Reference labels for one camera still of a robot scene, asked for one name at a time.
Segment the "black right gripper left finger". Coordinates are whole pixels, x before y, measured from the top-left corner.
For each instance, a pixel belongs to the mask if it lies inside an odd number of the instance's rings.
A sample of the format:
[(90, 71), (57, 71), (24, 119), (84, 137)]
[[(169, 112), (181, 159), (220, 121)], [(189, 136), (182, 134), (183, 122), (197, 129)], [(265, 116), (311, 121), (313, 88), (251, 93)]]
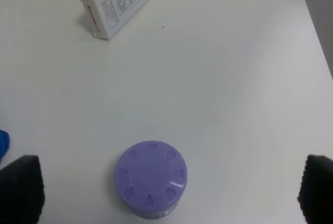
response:
[(1, 169), (1, 223), (38, 223), (44, 203), (37, 155), (23, 155)]

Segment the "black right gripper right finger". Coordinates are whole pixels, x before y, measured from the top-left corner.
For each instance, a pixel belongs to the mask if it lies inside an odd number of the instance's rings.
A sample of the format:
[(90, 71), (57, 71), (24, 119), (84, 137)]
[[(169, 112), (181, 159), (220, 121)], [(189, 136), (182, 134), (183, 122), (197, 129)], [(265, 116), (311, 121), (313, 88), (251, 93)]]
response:
[(298, 202), (307, 223), (332, 223), (332, 160), (309, 155)]

